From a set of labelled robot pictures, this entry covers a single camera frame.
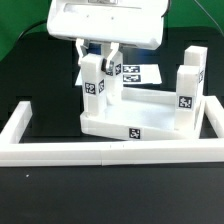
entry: green backdrop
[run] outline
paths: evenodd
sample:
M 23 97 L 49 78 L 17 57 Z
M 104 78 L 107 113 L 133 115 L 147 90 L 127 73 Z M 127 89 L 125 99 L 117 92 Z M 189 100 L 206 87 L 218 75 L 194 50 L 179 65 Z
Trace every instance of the green backdrop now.
M 50 2 L 51 0 L 0 0 L 0 60 L 12 49 L 24 29 L 47 18 Z M 199 0 L 199 2 L 224 29 L 224 1 Z M 193 0 L 172 0 L 166 25 L 168 27 L 215 27 Z M 45 27 L 42 26 L 36 30 L 44 29 Z

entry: white frame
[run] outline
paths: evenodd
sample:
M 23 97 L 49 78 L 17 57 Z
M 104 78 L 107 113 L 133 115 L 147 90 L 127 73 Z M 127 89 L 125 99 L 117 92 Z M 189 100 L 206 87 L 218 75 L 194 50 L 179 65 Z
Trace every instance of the white frame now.
M 0 135 L 0 166 L 224 162 L 224 110 L 215 96 L 205 99 L 205 113 L 219 139 L 44 144 L 17 144 L 32 115 L 30 102 L 20 102 Z M 10 133 L 18 133 L 15 141 L 6 140 Z

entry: white post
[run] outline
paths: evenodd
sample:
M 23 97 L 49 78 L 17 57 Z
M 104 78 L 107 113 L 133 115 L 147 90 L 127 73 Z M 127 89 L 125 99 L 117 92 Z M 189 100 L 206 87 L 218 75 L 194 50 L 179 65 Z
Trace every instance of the white post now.
M 101 46 L 101 54 L 105 58 L 109 58 L 111 49 L 110 45 L 105 44 Z M 115 105 L 122 100 L 123 90 L 123 54 L 117 51 L 113 56 L 113 69 L 110 72 L 106 72 L 106 88 L 107 88 L 107 102 L 108 104 Z
M 81 60 L 84 111 L 86 116 L 99 116 L 107 107 L 103 56 L 88 54 Z
M 199 80 L 198 66 L 180 66 L 177 74 L 174 129 L 193 131 Z
M 208 49 L 206 47 L 190 46 L 187 50 L 185 50 L 184 55 L 184 65 L 200 67 L 196 100 L 197 111 L 199 110 L 201 98 L 203 95 L 207 51 Z

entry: black table surface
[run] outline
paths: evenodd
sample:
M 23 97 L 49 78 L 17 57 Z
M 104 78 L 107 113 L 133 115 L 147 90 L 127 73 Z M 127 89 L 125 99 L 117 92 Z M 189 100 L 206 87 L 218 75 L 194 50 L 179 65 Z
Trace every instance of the black table surface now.
M 142 88 L 175 91 L 190 45 L 208 47 L 204 94 L 223 102 L 224 38 L 214 29 L 166 29 L 158 50 L 125 48 L 124 63 L 159 64 L 163 83 Z M 0 129 L 29 100 L 33 117 L 21 143 L 111 141 L 81 133 L 77 60 L 74 43 L 47 33 L 18 42 L 0 62 Z M 211 137 L 205 117 L 201 138 Z M 223 189 L 223 163 L 0 168 L 0 223 L 220 224 Z

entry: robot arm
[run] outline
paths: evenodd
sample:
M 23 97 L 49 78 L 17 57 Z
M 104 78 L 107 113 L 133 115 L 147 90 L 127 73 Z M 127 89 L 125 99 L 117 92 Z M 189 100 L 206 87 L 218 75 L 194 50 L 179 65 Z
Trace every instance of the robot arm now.
M 60 39 L 155 50 L 170 0 L 53 0 L 48 31 Z

